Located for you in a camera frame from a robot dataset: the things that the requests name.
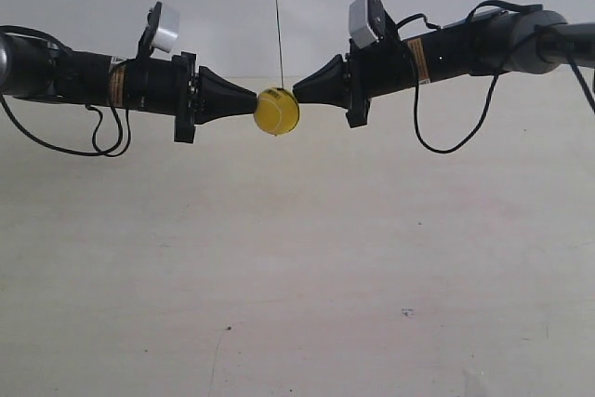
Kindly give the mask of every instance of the tennis ball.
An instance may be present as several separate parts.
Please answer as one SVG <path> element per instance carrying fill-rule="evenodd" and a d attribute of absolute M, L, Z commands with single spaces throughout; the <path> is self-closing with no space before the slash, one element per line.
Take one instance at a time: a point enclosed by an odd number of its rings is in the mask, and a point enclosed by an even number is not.
<path fill-rule="evenodd" d="M 264 132 L 277 136 L 291 132 L 299 121 L 299 104 L 289 90 L 272 87 L 258 95 L 254 121 Z"/>

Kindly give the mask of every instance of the white wall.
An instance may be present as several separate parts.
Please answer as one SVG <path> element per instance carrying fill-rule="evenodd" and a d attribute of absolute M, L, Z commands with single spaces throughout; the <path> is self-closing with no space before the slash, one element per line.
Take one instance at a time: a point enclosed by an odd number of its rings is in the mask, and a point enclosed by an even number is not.
<path fill-rule="evenodd" d="M 1 21 L 131 56 L 154 1 L 0 0 Z M 177 1 L 178 47 L 229 73 L 193 26 L 205 4 Z M 424 86 L 426 138 L 464 137 L 488 85 Z M 573 75 L 505 76 L 448 156 L 417 142 L 412 99 L 376 99 L 358 129 L 305 106 L 278 138 L 220 120 L 193 145 L 133 113 L 115 160 L 0 114 L 0 395 L 455 397 L 483 371 L 490 397 L 591 396 L 595 117 Z M 88 148 L 92 113 L 10 104 Z"/>

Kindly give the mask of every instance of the white surface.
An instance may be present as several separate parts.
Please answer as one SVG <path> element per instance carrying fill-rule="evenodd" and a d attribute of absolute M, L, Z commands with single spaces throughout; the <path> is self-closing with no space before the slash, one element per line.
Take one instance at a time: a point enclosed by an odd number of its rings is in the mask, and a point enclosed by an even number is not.
<path fill-rule="evenodd" d="M 488 84 L 425 86 L 427 138 L 462 137 Z M 310 106 L 286 136 L 241 117 L 194 145 L 134 114 L 117 160 L 38 148 L 2 116 L 0 389 L 206 396 L 215 362 L 211 396 L 457 396 L 465 371 L 491 396 L 590 395 L 581 95 L 569 72 L 507 75 L 450 156 L 415 140 L 411 92 L 377 99 L 360 129 Z M 11 103 L 38 135 L 86 148 L 92 114 Z"/>

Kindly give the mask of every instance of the white background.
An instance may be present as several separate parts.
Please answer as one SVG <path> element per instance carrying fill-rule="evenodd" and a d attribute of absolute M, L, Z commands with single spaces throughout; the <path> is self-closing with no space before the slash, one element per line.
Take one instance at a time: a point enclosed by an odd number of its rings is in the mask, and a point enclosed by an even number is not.
<path fill-rule="evenodd" d="M 155 1 L 0 11 L 130 57 Z M 278 84 L 273 0 L 164 1 L 182 12 L 176 51 Z M 352 0 L 280 1 L 288 73 L 346 50 Z M 446 23 L 482 0 L 383 1 Z M 592 0 L 509 1 L 595 20 Z M 488 86 L 424 86 L 425 137 L 464 137 Z M 220 120 L 193 145 L 134 113 L 116 160 L 50 152 L 2 115 L 0 395 L 456 397 L 465 371 L 490 396 L 592 395 L 595 117 L 573 75 L 507 75 L 448 156 L 415 139 L 412 99 L 376 99 L 358 129 L 306 106 L 279 138 Z M 38 136 L 88 148 L 84 109 L 10 104 Z"/>

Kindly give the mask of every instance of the string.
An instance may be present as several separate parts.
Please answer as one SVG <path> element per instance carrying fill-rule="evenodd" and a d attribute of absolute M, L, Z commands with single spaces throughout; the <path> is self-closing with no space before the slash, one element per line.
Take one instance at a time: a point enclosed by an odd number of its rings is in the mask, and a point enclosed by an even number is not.
<path fill-rule="evenodd" d="M 281 22 L 279 20 L 279 0 L 275 0 L 275 10 L 277 13 L 277 38 L 279 40 L 279 68 L 281 70 L 281 88 L 285 88 L 283 74 L 283 50 L 281 46 Z"/>

